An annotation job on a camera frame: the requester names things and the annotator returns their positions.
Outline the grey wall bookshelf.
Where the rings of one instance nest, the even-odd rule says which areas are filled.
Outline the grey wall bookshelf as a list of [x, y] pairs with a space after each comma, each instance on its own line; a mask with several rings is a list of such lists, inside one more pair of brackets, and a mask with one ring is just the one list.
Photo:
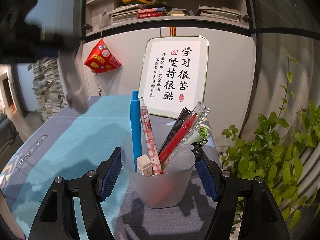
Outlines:
[[125, 31], [167, 26], [213, 28], [244, 35], [245, 0], [87, 0], [87, 41]]

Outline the blue and grey desk mat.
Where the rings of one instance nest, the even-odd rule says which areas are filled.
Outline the blue and grey desk mat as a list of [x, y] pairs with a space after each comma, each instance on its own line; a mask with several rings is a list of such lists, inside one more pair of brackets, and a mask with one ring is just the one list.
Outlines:
[[[1, 174], [1, 188], [25, 235], [56, 177], [80, 178], [122, 146], [131, 131], [130, 101], [130, 95], [93, 96], [84, 115], [65, 108], [15, 153]], [[204, 239], [216, 204], [206, 196], [193, 171], [178, 205], [148, 208], [121, 171], [112, 194], [101, 206], [115, 239]]]

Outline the framed calligraphy sign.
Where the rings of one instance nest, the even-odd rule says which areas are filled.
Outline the framed calligraphy sign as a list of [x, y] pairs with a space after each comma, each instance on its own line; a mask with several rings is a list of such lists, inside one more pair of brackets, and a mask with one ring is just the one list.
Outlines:
[[177, 118], [204, 100], [209, 41], [203, 36], [150, 39], [145, 48], [138, 96], [152, 115]]

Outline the white purple correction tape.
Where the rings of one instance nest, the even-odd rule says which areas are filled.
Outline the white purple correction tape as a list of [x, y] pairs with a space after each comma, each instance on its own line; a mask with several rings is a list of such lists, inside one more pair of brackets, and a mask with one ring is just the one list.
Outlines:
[[75, 54], [59, 50], [57, 65], [61, 81], [64, 84], [68, 106], [79, 114], [85, 114], [88, 110], [87, 96], [77, 70]]

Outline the red pyramid hanging ornament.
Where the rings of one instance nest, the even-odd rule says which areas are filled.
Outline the red pyramid hanging ornament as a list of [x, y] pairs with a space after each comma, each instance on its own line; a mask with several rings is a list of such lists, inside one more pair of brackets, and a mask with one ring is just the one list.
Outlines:
[[90, 52], [85, 65], [95, 74], [100, 74], [120, 68], [122, 64], [110, 52], [101, 38]]

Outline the blue pen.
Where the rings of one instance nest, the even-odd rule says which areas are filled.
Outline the blue pen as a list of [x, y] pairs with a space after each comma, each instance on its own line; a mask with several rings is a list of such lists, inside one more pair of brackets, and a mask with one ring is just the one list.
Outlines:
[[141, 121], [140, 121], [140, 100], [138, 91], [132, 91], [132, 99], [130, 102], [130, 122], [131, 122], [131, 137], [132, 137], [132, 152], [135, 172], [137, 171], [137, 158], [142, 155], [141, 143]]

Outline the green white pen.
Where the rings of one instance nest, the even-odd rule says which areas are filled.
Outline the green white pen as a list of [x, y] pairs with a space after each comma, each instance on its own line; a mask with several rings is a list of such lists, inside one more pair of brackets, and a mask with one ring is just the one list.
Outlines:
[[172, 161], [172, 158], [176, 155], [177, 152], [184, 149], [183, 145], [191, 145], [194, 142], [200, 142], [209, 137], [209, 131], [207, 128], [200, 126], [185, 142], [180, 143], [176, 149], [168, 156], [166, 161], [161, 164], [161, 168], [164, 170], [169, 163]]

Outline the pink patterned pen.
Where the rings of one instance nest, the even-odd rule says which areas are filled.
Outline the pink patterned pen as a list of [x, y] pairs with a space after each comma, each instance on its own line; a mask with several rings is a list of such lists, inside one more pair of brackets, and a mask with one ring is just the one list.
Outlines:
[[151, 121], [148, 113], [148, 108], [144, 103], [143, 98], [139, 98], [140, 103], [140, 119], [142, 123], [143, 133], [145, 137], [146, 146], [148, 149], [149, 158], [151, 160], [153, 173], [155, 175], [162, 174], [161, 163], [159, 160], [155, 139], [152, 132]]

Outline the gold medal with ribbon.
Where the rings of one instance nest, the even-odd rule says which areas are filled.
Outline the gold medal with ribbon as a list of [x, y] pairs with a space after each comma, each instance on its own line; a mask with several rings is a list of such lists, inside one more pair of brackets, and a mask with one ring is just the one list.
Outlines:
[[176, 31], [176, 27], [175, 26], [170, 26], [169, 27], [169, 31], [170, 31], [170, 36], [176, 36], [177, 35], [177, 31]]

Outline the orange small cutter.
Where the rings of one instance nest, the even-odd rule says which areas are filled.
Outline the orange small cutter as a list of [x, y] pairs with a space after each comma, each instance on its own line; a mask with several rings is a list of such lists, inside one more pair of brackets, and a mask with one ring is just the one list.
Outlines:
[[166, 201], [166, 199], [171, 195], [173, 188], [174, 187], [171, 184], [167, 184], [161, 187], [153, 198], [153, 204], [159, 205]]

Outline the black utility knife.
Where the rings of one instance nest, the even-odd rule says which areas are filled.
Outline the black utility knife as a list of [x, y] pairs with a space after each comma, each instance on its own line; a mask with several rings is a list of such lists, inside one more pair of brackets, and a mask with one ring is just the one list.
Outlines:
[[191, 114], [191, 110], [187, 109], [186, 107], [184, 107], [177, 120], [175, 121], [172, 129], [170, 130], [168, 136], [166, 137], [165, 141], [163, 142], [159, 153], [162, 153], [162, 151], [165, 149], [165, 147], [168, 145], [168, 143], [172, 140], [172, 138], [174, 137], [174, 135], [178, 132], [178, 130], [181, 128], [181, 126], [183, 125], [183, 123], [185, 122], [185, 120], [187, 120], [187, 118], [189, 117], [189, 115]]

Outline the grey white eraser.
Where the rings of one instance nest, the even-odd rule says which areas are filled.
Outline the grey white eraser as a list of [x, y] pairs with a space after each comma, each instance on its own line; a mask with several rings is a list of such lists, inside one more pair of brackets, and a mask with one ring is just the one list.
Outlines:
[[147, 154], [141, 155], [137, 158], [137, 173], [144, 176], [153, 175], [152, 163]]

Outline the frosted translucent plastic cup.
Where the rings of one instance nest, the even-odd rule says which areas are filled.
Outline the frosted translucent plastic cup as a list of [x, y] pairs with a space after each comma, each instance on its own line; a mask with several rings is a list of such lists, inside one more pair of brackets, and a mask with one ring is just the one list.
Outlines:
[[[191, 166], [183, 171], [151, 176], [137, 174], [133, 161], [131, 133], [127, 134], [123, 140], [121, 163], [140, 201], [145, 206], [153, 209], [172, 207], [181, 202], [194, 168]], [[171, 184], [174, 187], [171, 195], [163, 203], [159, 205], [153, 204], [155, 194], [161, 187], [167, 184]]]

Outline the clear black gel pen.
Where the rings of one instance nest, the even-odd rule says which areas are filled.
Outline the clear black gel pen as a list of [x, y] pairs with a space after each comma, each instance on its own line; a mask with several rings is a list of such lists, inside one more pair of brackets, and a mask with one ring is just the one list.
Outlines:
[[188, 134], [182, 139], [181, 142], [185, 142], [199, 127], [203, 120], [206, 118], [207, 114], [210, 112], [210, 109], [203, 104], [203, 102], [199, 101], [195, 108], [193, 109], [191, 116], [196, 113], [197, 118], [188, 132]]

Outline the red gel pen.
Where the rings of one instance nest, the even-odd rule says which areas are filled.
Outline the red gel pen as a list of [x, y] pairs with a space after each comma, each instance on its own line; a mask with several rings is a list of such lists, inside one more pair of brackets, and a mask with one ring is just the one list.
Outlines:
[[182, 139], [188, 134], [190, 129], [192, 128], [195, 120], [197, 118], [197, 114], [194, 113], [177, 131], [174, 137], [170, 140], [164, 150], [161, 152], [159, 156], [159, 160], [162, 163], [166, 161], [169, 155], [173, 152], [173, 150], [179, 145]]

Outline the green potted plant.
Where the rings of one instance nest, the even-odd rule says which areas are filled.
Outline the green potted plant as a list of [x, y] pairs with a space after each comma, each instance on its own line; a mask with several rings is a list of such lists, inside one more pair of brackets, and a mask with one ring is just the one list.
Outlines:
[[289, 99], [296, 97], [290, 89], [293, 84], [290, 66], [297, 60], [290, 52], [284, 56], [286, 83], [282, 86], [284, 96], [279, 112], [272, 111], [269, 116], [258, 115], [258, 127], [252, 140], [241, 139], [235, 125], [224, 129], [222, 135], [235, 144], [228, 146], [220, 155], [220, 161], [225, 170], [239, 178], [263, 178], [276, 203], [287, 205], [281, 214], [284, 220], [290, 222], [289, 229], [293, 229], [301, 218], [303, 207], [319, 207], [315, 201], [319, 186], [313, 189], [310, 197], [298, 191], [298, 182], [304, 171], [302, 154], [319, 146], [319, 107], [313, 102], [309, 103], [308, 108], [301, 107], [296, 111], [296, 121], [301, 121], [302, 127], [289, 125], [284, 113]]

